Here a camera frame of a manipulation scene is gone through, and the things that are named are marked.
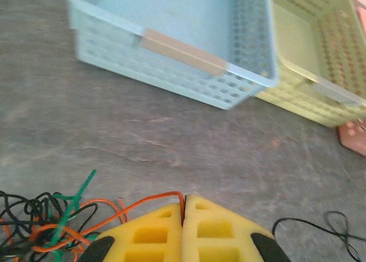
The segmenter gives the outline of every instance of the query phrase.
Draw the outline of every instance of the black wire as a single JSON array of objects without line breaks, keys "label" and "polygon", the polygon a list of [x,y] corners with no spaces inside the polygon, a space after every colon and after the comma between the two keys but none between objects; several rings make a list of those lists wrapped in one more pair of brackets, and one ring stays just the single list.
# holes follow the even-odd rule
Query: black wire
[{"label": "black wire", "polygon": [[[48,229],[39,234],[36,241],[31,243],[29,236],[32,233],[32,227],[43,226],[47,224],[57,224],[65,209],[68,206],[68,202],[63,199],[54,198],[49,192],[41,193],[34,199],[27,199],[17,194],[8,194],[0,190],[0,199],[3,198],[4,209],[0,212],[0,219],[4,220],[0,222],[0,227],[7,225],[11,228],[11,235],[7,237],[3,242],[0,242],[0,262],[19,257],[21,260],[25,256],[28,257],[29,262],[40,262],[49,253],[39,253],[33,251],[31,248],[35,245],[43,246],[46,242],[50,241],[54,229]],[[25,220],[20,220],[15,216],[14,208],[23,206],[22,212],[25,215]],[[81,232],[85,225],[92,219],[98,209],[98,204],[91,203],[79,210],[73,212],[70,218],[78,216],[84,210],[93,207],[94,210],[89,217],[78,228],[78,232]],[[98,235],[97,232],[88,233],[85,237],[91,235]],[[60,243],[65,239],[65,234],[58,240]],[[69,246],[62,248],[65,251],[71,251],[74,247],[79,245],[77,240],[72,241]]]},{"label": "black wire", "polygon": [[[330,220],[329,220],[329,217],[330,215],[340,215],[342,216],[343,220],[344,220],[344,231],[343,232],[338,232],[335,227],[331,224]],[[337,236],[340,240],[342,240],[342,242],[344,243],[345,247],[346,247],[346,250],[348,252],[348,254],[350,255],[350,257],[356,261],[356,262],[362,262],[361,260],[361,257],[358,253],[358,251],[349,243],[349,239],[354,239],[354,240],[358,240],[358,241],[362,241],[362,242],[366,242],[366,237],[361,237],[361,236],[356,236],[356,235],[350,235],[349,234],[349,221],[348,221],[348,218],[347,216],[342,213],[342,212],[338,212],[338,211],[327,211],[323,214],[323,217],[324,217],[324,222],[326,223],[326,225],[330,228],[329,229],[326,229],[326,228],[323,228],[321,226],[318,226],[310,221],[306,221],[304,219],[299,219],[299,218],[292,218],[292,217],[285,217],[285,218],[281,218],[281,219],[278,219],[274,224],[273,224],[273,227],[272,227],[272,234],[274,237],[276,237],[276,229],[278,227],[278,225],[281,223],[281,222],[284,222],[284,221],[288,221],[288,220],[291,220],[291,221],[297,221],[297,222],[301,222],[301,223],[305,223],[305,224],[308,224],[310,226],[313,226],[323,232],[326,232],[326,233],[329,233],[331,235],[334,235],[334,236]]]}]

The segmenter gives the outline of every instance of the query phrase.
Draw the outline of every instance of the light blue plastic basket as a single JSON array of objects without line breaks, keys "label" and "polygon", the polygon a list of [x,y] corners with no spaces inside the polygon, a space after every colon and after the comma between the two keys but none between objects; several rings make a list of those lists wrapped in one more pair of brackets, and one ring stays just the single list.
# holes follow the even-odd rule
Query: light blue plastic basket
[{"label": "light blue plastic basket", "polygon": [[[81,61],[221,109],[278,83],[270,0],[68,1]],[[225,60],[225,71],[143,48],[147,29]]]}]

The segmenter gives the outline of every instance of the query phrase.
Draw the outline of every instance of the beige label strip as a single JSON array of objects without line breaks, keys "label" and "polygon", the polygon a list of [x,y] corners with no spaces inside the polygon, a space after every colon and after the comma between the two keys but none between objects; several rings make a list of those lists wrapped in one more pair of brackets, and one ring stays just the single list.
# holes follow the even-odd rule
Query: beige label strip
[{"label": "beige label strip", "polygon": [[366,100],[321,77],[317,78],[317,82],[306,80],[295,86],[294,90],[331,106],[337,106],[337,103],[354,107],[366,104]]},{"label": "beige label strip", "polygon": [[146,30],[141,46],[214,76],[224,73],[228,64],[215,55],[152,29]]}]

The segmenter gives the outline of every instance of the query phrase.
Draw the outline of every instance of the tangled wires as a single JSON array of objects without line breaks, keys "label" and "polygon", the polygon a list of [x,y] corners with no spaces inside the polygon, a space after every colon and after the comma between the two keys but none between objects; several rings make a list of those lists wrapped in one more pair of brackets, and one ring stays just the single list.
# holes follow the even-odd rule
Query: tangled wires
[{"label": "tangled wires", "polygon": [[[36,227],[59,223],[59,220],[65,213],[65,209],[69,206],[69,202],[62,198],[55,198],[55,196],[61,196],[61,194],[58,192],[54,194],[45,192],[34,199],[27,199],[17,194],[8,194],[0,191],[0,198],[3,201],[4,207],[4,210],[0,213],[0,225],[4,227],[7,236],[0,243],[1,262],[7,261],[8,259],[39,262],[49,254],[48,252],[38,253],[33,251],[32,247],[36,245],[43,246],[50,242],[54,236],[54,229],[48,229],[42,232],[34,242],[31,242],[29,237]],[[89,211],[89,208],[92,208],[90,209],[91,214],[77,229],[78,232],[81,232],[95,215],[98,204],[86,204],[68,217],[68,220],[71,220],[81,212]],[[96,237],[97,235],[99,235],[98,232],[90,232],[84,235],[84,238]],[[64,241],[65,237],[66,234],[64,233],[59,238],[58,243]],[[74,240],[63,248],[63,252],[73,251],[79,244],[79,241]]]},{"label": "tangled wires", "polygon": [[[299,219],[299,218],[291,218],[291,217],[286,217],[286,218],[281,218],[278,219],[272,227],[272,234],[274,237],[276,237],[276,229],[278,227],[278,225],[283,222],[283,221],[297,221],[297,222],[301,222],[301,223],[305,223],[308,224],[310,226],[313,226],[323,232],[329,233],[331,235],[337,236],[340,240],[342,240],[342,242],[345,245],[345,248],[349,254],[349,256],[356,262],[361,262],[361,257],[360,254],[358,253],[358,251],[349,243],[350,239],[354,239],[354,240],[358,240],[358,241],[362,241],[362,242],[366,242],[366,237],[360,237],[360,236],[356,236],[356,235],[351,235],[349,234],[349,221],[347,216],[343,213],[343,212],[338,212],[338,211],[327,211],[324,213],[324,222],[326,223],[326,225],[328,226],[329,229],[323,228],[321,226],[318,226],[314,223],[311,223],[309,221],[306,221],[304,219]],[[335,228],[335,226],[333,224],[331,224],[331,216],[341,216],[342,220],[343,220],[343,224],[344,226],[342,227],[343,231],[342,232],[338,232],[337,229]]]}]

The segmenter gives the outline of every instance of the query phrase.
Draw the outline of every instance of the gray floor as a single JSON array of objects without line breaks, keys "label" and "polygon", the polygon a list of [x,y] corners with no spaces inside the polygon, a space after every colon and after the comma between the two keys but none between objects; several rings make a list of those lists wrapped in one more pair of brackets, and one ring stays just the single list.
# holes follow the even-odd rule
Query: gray floor
[{"label": "gray floor", "polygon": [[[0,71],[2,190],[73,194],[97,169],[85,199],[181,190],[268,229],[285,216],[323,224],[334,209],[366,236],[366,160],[334,129],[255,98],[218,110],[78,62],[65,0],[0,0]],[[286,223],[278,240],[293,261],[350,261],[305,225]]]}]

